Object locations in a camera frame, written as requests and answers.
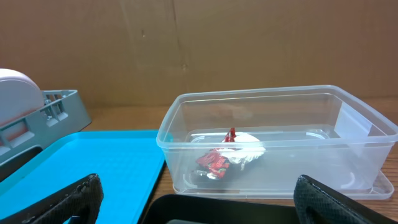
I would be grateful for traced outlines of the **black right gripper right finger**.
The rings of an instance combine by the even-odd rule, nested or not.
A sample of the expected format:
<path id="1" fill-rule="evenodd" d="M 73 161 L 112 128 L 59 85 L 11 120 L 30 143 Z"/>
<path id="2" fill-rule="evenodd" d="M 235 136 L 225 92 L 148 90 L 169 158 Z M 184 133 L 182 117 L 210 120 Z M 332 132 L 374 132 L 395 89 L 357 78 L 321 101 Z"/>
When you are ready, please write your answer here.
<path id="1" fill-rule="evenodd" d="M 294 204 L 300 223 L 395 224 L 307 175 L 297 179 Z"/>

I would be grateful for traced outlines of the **large white pink plate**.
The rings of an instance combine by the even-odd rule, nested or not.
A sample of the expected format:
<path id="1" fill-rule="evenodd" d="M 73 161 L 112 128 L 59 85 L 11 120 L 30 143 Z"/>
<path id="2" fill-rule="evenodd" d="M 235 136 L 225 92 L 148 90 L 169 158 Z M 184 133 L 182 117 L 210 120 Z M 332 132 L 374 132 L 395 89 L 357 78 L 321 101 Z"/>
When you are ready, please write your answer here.
<path id="1" fill-rule="evenodd" d="M 21 72 L 1 69 L 1 126 L 44 105 L 40 88 Z"/>

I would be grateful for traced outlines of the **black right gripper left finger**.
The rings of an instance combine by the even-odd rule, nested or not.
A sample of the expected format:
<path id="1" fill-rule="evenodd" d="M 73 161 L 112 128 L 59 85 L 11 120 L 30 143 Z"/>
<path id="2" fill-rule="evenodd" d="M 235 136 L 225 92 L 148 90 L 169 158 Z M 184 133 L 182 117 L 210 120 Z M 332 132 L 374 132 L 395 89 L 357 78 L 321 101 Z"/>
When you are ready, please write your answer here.
<path id="1" fill-rule="evenodd" d="M 94 224 L 103 198 L 99 175 L 90 174 L 35 204 L 3 218 L 1 223 Z"/>

